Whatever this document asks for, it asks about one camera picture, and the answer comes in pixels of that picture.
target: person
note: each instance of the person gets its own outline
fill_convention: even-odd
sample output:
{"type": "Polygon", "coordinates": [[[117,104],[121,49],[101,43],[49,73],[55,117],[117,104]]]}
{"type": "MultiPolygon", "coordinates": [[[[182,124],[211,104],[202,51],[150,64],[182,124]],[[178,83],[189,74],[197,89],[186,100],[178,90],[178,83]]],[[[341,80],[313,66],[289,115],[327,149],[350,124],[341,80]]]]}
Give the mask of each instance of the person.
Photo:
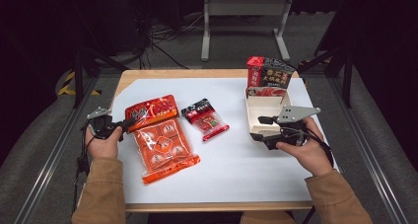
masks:
{"type": "MultiPolygon", "coordinates": [[[[323,141],[323,135],[313,118],[304,118],[304,123],[323,141]]],[[[126,222],[122,163],[117,160],[117,140],[121,133],[122,129],[118,127],[107,140],[94,139],[90,143],[88,150],[93,161],[79,205],[72,215],[73,224],[126,222]]],[[[92,138],[93,134],[87,131],[86,141],[92,138]]],[[[306,183],[322,223],[373,223],[353,189],[330,165],[318,142],[308,138],[303,146],[283,142],[278,142],[276,146],[294,156],[313,175],[306,178],[306,183]]],[[[295,222],[287,213],[280,211],[244,212],[241,224],[250,223],[295,222]]]]}

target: table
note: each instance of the table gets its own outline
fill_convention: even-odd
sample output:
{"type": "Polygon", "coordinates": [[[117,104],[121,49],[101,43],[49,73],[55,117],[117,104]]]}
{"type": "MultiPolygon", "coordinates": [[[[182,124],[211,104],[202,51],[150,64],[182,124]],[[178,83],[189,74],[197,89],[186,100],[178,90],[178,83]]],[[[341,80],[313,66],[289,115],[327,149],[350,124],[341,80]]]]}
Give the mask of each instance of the table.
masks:
{"type": "MultiPolygon", "coordinates": [[[[123,72],[112,105],[112,116],[115,120],[124,119],[124,109],[134,102],[140,103],[173,93],[179,109],[189,106],[194,100],[209,96],[208,99],[217,113],[231,126],[224,134],[203,144],[200,131],[181,117],[182,127],[201,162],[147,186],[143,185],[141,179],[144,170],[137,145],[130,134],[125,135],[124,140],[119,143],[118,158],[124,164],[126,211],[295,210],[312,207],[311,197],[303,181],[311,174],[295,158],[279,150],[268,151],[262,143],[249,139],[243,105],[246,74],[245,69],[123,72]],[[206,84],[186,87],[181,90],[182,94],[177,93],[176,83],[189,85],[189,82],[207,83],[207,80],[217,82],[213,85],[214,90],[218,90],[216,87],[229,85],[231,90],[242,89],[242,94],[237,96],[238,100],[234,100],[234,96],[221,93],[219,97],[213,97],[210,93],[185,96],[191,95],[187,94],[189,91],[198,92],[198,88],[206,84]],[[144,87],[162,85],[162,82],[168,82],[170,86],[144,87]],[[225,102],[226,97],[229,98],[225,104],[228,106],[222,107],[221,103],[225,102]]],[[[311,100],[301,82],[302,79],[295,73],[289,95],[300,92],[295,97],[291,96],[293,104],[311,107],[311,100]]]]}

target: white paper sheet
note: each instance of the white paper sheet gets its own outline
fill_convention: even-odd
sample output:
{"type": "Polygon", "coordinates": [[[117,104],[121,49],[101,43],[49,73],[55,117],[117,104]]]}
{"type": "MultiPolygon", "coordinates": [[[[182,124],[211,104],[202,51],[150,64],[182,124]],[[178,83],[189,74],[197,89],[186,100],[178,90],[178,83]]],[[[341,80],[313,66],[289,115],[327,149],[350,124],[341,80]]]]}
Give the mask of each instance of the white paper sheet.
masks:
{"type": "MultiPolygon", "coordinates": [[[[245,86],[246,78],[140,79],[122,91],[113,102],[113,121],[124,119],[124,110],[132,105],[172,94],[179,110],[208,99],[230,126],[202,142],[202,133],[181,117],[201,162],[149,185],[142,182],[145,169],[133,135],[125,134],[118,158],[123,162],[126,203],[311,200],[304,181],[311,174],[290,155],[251,140],[245,86]]],[[[294,106],[313,106],[302,79],[293,78],[288,92],[294,106]]]]}

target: brown sleeve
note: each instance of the brown sleeve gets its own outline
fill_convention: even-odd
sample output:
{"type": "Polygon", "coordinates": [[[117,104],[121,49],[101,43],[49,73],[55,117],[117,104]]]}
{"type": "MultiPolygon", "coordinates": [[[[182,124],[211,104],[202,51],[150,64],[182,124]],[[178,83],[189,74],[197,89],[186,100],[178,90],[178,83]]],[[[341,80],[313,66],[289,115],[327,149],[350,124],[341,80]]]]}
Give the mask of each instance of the brown sleeve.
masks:
{"type": "Polygon", "coordinates": [[[353,189],[336,170],[306,179],[322,223],[373,223],[353,189]]]}
{"type": "Polygon", "coordinates": [[[122,168],[116,159],[93,160],[72,224],[126,222],[122,168]]]}

